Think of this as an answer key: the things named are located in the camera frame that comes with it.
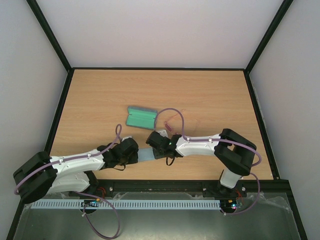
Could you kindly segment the light blue cleaning cloth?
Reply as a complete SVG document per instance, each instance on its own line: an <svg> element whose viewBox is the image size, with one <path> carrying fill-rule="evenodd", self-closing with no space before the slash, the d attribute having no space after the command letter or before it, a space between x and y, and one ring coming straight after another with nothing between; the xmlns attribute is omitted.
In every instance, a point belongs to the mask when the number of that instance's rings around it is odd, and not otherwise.
<svg viewBox="0 0 320 240"><path fill-rule="evenodd" d="M155 155L152 147L140 148L137 152L137 155L139 163L155 160Z"/></svg>

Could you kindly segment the grey glasses case green lining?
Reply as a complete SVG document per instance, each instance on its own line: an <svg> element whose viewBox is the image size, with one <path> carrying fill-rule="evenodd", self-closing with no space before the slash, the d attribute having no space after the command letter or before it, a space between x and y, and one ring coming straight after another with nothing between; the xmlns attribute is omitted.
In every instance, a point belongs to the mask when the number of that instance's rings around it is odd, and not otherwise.
<svg viewBox="0 0 320 240"><path fill-rule="evenodd" d="M127 112L126 125L128 127L147 130L155 129L155 119L158 114L157 110L138 106L128 106Z"/></svg>

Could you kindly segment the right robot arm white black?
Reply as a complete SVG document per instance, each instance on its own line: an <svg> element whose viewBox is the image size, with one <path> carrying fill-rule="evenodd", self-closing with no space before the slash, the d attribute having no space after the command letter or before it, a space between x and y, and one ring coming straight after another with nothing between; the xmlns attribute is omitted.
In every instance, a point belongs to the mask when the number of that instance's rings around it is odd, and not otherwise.
<svg viewBox="0 0 320 240"><path fill-rule="evenodd" d="M187 156L214 156L225 166L215 195L234 197L236 185L241 177L251 173L254 157L258 155L254 143L235 131L225 128L220 134L206 137L190 137L175 134L171 138L153 131L146 140L159 157L175 160Z"/></svg>

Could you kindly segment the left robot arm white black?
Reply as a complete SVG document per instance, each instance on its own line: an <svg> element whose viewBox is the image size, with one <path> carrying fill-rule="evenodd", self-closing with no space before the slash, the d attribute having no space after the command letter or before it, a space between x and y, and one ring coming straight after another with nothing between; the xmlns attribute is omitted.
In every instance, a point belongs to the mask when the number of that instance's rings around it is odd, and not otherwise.
<svg viewBox="0 0 320 240"><path fill-rule="evenodd" d="M94 171L136 164L138 150L137 142L128 137L70 156L50 156L40 151L13 173L14 194L29 204L52 193L84 192L96 181Z"/></svg>

